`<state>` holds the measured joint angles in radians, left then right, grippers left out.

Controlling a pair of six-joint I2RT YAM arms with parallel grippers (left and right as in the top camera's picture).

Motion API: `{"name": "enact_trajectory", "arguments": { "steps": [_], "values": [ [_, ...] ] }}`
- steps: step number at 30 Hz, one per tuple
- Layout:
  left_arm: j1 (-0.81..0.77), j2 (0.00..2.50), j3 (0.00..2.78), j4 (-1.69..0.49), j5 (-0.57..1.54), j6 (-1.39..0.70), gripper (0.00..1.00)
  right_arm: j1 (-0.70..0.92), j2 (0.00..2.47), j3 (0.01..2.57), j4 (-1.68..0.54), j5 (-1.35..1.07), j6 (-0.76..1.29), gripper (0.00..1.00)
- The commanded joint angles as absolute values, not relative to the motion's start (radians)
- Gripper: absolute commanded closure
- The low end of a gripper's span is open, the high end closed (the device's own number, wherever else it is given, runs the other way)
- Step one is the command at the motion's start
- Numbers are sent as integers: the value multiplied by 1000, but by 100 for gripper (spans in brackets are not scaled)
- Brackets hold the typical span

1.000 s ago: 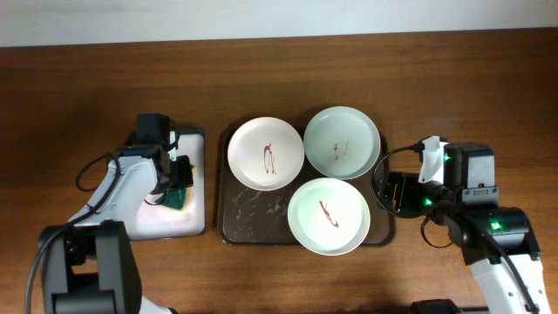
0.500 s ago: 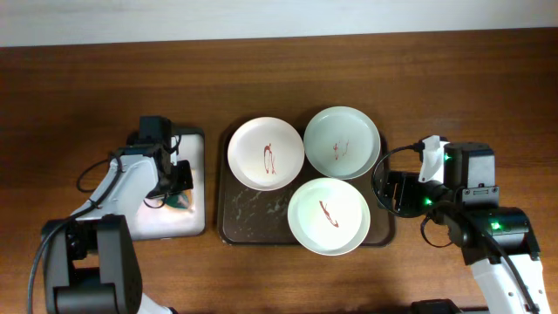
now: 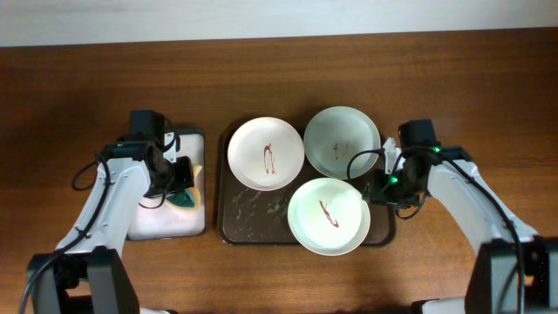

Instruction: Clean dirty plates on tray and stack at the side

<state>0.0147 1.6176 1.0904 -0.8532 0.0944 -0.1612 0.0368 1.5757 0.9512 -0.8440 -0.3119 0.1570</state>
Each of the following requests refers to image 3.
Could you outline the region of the green and yellow sponge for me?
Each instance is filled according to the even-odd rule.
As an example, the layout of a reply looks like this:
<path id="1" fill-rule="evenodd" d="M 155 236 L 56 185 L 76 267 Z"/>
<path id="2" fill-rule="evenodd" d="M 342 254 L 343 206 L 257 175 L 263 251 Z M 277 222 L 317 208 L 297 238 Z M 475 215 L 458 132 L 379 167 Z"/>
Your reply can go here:
<path id="1" fill-rule="evenodd" d="M 192 168 L 193 181 L 200 174 L 203 166 L 194 164 Z M 187 183 L 187 171 L 180 170 L 177 180 L 179 183 Z M 167 196 L 165 202 L 167 206 L 178 210 L 197 210 L 201 205 L 201 191 L 196 187 L 185 188 Z"/>

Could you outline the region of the white stained plate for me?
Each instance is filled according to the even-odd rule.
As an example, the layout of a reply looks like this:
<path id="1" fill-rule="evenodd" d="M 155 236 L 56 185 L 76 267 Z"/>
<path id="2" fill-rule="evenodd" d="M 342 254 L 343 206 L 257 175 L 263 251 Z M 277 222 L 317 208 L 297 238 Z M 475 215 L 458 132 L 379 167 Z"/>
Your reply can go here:
<path id="1" fill-rule="evenodd" d="M 360 192 L 345 181 L 319 178 L 304 183 L 288 205 L 289 229 L 304 248 L 341 256 L 368 235 L 371 214 Z"/>

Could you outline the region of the pink stained plate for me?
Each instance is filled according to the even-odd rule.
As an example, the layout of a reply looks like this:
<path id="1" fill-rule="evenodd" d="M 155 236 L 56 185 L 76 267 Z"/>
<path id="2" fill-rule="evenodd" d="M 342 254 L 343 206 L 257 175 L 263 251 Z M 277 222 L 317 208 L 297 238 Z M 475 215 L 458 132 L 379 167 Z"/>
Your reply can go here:
<path id="1" fill-rule="evenodd" d="M 272 191 L 290 184 L 304 163 L 298 131 L 282 119 L 261 117 L 242 124 L 228 143 L 228 164 L 248 188 Z"/>

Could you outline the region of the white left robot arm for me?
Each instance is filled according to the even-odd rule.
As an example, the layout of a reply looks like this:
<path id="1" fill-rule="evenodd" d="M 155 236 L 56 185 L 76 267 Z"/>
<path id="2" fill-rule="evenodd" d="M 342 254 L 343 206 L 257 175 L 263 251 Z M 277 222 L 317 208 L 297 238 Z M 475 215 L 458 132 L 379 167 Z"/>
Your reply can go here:
<path id="1" fill-rule="evenodd" d="M 20 312 L 146 312 L 121 255 L 142 199 L 165 202 L 194 186 L 191 160 L 166 156 L 179 144 L 168 117 L 131 112 L 128 134 L 97 153 L 91 193 L 72 229 L 53 252 L 31 258 Z"/>

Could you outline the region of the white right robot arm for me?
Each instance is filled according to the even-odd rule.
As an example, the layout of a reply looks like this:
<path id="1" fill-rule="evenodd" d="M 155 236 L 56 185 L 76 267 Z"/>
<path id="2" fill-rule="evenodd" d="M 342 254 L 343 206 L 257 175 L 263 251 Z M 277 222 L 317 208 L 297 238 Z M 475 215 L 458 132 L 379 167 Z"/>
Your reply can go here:
<path id="1" fill-rule="evenodd" d="M 413 313 L 555 313 L 557 240 L 518 218 L 485 183 L 473 158 L 444 147 L 429 119 L 410 120 L 374 153 L 384 167 L 373 173 L 364 200 L 395 212 L 439 201 L 476 255 L 463 297 L 412 304 Z"/>

